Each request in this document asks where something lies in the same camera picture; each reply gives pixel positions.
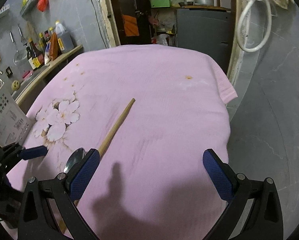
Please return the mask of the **dark soy sauce bottle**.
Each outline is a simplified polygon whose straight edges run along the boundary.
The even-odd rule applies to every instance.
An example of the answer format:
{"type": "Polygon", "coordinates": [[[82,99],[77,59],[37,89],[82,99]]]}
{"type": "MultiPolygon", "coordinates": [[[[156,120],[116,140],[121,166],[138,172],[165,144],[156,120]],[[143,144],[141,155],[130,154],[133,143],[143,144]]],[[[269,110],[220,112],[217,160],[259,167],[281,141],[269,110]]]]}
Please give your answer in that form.
{"type": "Polygon", "coordinates": [[[43,53],[36,47],[32,38],[29,38],[28,42],[32,52],[32,56],[31,56],[32,67],[35,70],[44,65],[44,56],[43,53]]]}

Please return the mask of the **red plastic bag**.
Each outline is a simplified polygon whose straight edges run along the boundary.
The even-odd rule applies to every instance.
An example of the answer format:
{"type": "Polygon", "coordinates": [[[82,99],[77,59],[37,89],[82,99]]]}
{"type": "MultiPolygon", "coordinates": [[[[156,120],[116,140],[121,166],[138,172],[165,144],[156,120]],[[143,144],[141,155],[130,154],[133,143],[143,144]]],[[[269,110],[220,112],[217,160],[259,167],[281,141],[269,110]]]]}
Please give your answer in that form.
{"type": "Polygon", "coordinates": [[[49,0],[38,0],[37,2],[37,9],[41,12],[44,12],[49,5],[49,0]]]}

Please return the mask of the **hanging metal strainer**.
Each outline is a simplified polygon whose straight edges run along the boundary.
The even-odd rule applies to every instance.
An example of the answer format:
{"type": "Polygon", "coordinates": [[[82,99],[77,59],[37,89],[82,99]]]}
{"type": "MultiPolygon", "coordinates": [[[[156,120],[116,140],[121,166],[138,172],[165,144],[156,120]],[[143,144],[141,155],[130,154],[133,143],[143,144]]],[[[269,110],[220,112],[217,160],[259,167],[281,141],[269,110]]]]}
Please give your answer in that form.
{"type": "Polygon", "coordinates": [[[23,50],[18,49],[18,47],[16,45],[16,42],[15,42],[15,39],[14,39],[13,34],[12,34],[11,31],[9,32],[9,36],[11,38],[11,42],[12,42],[13,47],[15,49],[15,54],[14,54],[14,57],[13,57],[13,63],[17,66],[17,65],[21,64],[22,61],[24,61],[25,54],[24,54],[23,50]]]}

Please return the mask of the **grey wall shelf rack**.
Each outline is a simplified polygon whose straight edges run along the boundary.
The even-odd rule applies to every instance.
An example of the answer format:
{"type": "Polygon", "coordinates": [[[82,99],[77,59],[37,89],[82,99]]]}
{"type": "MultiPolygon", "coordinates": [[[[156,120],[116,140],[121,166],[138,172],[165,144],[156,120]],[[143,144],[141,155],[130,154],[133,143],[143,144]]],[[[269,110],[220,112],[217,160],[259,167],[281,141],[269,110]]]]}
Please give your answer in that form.
{"type": "Polygon", "coordinates": [[[38,0],[27,0],[25,5],[22,7],[20,11],[20,15],[23,17],[28,12],[30,12],[38,3],[38,0]]]}

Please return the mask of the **orange snack pouch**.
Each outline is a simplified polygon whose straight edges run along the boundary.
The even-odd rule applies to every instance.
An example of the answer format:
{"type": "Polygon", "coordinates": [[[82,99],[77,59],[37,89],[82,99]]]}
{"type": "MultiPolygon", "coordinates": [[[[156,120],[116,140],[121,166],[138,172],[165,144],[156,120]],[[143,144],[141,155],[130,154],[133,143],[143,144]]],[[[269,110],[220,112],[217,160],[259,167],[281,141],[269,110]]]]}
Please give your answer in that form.
{"type": "Polygon", "coordinates": [[[50,39],[49,58],[51,61],[53,61],[57,57],[58,57],[58,40],[57,40],[57,34],[54,32],[51,35],[51,39],[50,39]]]}

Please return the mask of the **metal pot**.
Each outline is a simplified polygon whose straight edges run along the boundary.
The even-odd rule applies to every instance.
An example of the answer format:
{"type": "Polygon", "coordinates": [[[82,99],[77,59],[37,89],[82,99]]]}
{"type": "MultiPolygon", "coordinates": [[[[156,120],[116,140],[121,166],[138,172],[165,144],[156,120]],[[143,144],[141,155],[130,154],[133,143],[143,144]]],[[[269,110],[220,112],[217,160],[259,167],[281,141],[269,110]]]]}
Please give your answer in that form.
{"type": "Polygon", "coordinates": [[[195,5],[206,5],[206,6],[213,6],[213,0],[194,0],[195,5]]]}

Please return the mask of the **silver spoon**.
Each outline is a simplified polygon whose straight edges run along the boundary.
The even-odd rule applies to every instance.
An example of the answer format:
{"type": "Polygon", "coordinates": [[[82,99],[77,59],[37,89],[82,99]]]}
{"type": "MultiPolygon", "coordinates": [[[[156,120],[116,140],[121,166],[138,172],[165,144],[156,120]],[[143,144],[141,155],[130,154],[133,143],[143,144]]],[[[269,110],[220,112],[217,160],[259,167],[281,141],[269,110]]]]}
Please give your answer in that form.
{"type": "Polygon", "coordinates": [[[84,148],[78,148],[75,150],[68,158],[63,172],[68,173],[75,164],[79,163],[84,158],[85,155],[86,151],[84,148]]]}

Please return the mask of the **pink floral cloth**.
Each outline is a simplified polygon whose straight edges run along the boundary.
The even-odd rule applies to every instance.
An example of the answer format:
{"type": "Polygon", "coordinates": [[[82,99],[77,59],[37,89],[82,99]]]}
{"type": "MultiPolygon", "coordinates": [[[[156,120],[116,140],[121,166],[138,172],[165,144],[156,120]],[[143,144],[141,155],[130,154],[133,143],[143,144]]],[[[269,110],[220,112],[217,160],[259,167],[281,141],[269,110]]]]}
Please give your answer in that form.
{"type": "Polygon", "coordinates": [[[225,208],[202,162],[228,161],[226,104],[237,96],[218,64],[193,50],[119,46],[74,58],[39,94],[26,148],[8,179],[52,179],[78,148],[99,148],[132,107],[102,157],[78,209],[100,239],[202,239],[225,208]]]}

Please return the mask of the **green box on shelf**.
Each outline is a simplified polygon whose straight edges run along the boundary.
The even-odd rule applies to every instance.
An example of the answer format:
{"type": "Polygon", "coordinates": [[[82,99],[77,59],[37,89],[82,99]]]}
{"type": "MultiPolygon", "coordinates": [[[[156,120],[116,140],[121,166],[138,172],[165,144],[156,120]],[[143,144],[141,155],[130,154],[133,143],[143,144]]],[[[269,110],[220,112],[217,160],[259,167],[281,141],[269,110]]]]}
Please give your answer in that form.
{"type": "Polygon", "coordinates": [[[150,0],[152,8],[169,8],[171,6],[170,0],[150,0]]]}

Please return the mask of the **grey cabinet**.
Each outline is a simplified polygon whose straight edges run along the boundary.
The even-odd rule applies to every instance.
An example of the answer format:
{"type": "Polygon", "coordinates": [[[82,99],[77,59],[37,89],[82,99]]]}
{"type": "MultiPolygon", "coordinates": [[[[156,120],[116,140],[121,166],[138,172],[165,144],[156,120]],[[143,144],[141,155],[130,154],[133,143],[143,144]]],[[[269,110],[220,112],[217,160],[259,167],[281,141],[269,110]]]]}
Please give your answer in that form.
{"type": "Polygon", "coordinates": [[[178,9],[177,46],[207,54],[227,73],[235,19],[220,10],[178,9]]]}

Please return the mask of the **large oil jug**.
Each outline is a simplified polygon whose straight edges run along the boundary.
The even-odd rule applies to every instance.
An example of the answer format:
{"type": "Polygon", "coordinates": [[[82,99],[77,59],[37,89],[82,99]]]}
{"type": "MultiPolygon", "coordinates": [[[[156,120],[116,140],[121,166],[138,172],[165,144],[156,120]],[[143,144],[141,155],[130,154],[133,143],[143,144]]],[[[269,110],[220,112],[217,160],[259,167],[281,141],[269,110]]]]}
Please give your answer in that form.
{"type": "Polygon", "coordinates": [[[74,48],[73,41],[71,39],[70,33],[60,21],[56,21],[55,32],[61,53],[65,54],[71,51],[74,48]]]}

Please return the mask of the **white perforated utensil holder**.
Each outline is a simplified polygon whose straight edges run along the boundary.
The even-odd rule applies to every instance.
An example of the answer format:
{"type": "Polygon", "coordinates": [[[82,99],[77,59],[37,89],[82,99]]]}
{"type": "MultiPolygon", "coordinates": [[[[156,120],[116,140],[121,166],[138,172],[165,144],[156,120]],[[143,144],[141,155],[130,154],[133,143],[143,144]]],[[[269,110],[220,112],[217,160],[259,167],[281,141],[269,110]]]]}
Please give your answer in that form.
{"type": "Polygon", "coordinates": [[[26,140],[33,122],[16,104],[7,88],[0,87],[0,146],[14,142],[22,145],[26,140]]]}

